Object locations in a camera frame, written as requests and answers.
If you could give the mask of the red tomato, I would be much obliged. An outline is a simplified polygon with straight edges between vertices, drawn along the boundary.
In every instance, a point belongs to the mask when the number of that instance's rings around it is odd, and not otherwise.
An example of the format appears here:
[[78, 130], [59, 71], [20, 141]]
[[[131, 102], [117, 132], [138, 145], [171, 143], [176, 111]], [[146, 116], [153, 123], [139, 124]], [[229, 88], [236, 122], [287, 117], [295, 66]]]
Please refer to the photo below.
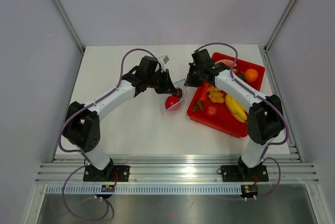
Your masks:
[[178, 111], [181, 106], [180, 99], [175, 96], [168, 96], [164, 105], [166, 110]]

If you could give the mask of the clear zip top bag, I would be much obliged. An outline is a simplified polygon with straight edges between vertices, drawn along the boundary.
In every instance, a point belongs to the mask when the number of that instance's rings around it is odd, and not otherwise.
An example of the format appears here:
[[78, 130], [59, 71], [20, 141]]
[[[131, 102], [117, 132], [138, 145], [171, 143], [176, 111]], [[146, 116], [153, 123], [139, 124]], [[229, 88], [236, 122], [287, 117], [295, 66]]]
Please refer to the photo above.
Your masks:
[[186, 79], [181, 79], [174, 83], [177, 94], [164, 95], [161, 100], [161, 111], [164, 115], [174, 114], [183, 108], [187, 97], [187, 87], [184, 85]]

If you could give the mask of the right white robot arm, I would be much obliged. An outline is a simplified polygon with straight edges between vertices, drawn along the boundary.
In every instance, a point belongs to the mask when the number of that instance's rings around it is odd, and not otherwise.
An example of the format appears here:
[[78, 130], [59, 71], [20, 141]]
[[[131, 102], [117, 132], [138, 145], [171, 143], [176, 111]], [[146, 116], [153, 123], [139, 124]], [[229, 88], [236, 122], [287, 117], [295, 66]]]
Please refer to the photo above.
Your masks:
[[281, 99], [277, 95], [266, 96], [252, 88], [234, 74], [233, 68], [215, 63], [206, 49], [192, 54], [185, 85], [200, 87], [204, 82], [224, 91], [247, 110], [249, 142], [236, 165], [237, 176], [243, 181], [260, 177], [264, 156], [273, 140], [282, 132], [288, 132], [283, 116]]

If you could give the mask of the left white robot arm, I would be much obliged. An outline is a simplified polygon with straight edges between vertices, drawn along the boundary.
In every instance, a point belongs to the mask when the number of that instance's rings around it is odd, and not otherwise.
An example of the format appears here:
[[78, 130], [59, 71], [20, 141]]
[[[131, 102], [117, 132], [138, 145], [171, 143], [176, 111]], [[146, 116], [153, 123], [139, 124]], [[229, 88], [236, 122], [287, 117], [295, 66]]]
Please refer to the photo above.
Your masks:
[[146, 55], [139, 65], [121, 73], [114, 88], [89, 103], [74, 101], [70, 104], [62, 135], [79, 149], [89, 163], [85, 168], [85, 181], [104, 182], [117, 178], [114, 162], [100, 144], [100, 124], [109, 113], [149, 88], [157, 94], [176, 93], [169, 70], [165, 67], [168, 61], [166, 55], [158, 59]]

